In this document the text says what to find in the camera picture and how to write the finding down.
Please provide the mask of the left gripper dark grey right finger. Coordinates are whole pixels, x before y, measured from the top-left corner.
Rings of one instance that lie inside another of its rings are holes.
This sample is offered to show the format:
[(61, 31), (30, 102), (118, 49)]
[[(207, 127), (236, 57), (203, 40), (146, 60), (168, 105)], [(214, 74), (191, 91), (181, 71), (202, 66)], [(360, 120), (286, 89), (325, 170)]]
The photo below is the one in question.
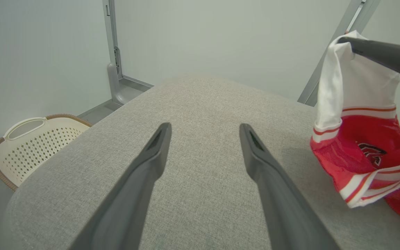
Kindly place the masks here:
[(251, 125), (239, 127), (246, 171), (257, 184), (273, 250), (338, 250), (339, 245)]

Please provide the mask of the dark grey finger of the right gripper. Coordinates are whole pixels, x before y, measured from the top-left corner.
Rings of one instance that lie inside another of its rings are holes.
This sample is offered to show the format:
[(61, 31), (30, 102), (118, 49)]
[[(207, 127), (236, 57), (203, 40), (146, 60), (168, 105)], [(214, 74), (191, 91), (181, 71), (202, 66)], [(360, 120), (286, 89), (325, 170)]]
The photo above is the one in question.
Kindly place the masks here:
[(350, 43), (353, 53), (400, 73), (400, 45), (360, 38), (341, 37), (338, 44)]

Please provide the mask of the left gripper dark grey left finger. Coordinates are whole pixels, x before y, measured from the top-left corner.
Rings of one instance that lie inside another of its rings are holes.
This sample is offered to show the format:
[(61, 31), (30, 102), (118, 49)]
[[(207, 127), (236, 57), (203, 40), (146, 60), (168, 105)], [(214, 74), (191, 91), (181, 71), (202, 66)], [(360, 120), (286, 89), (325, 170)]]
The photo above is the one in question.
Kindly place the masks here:
[(172, 126), (162, 123), (69, 247), (137, 250), (155, 182), (168, 158)]

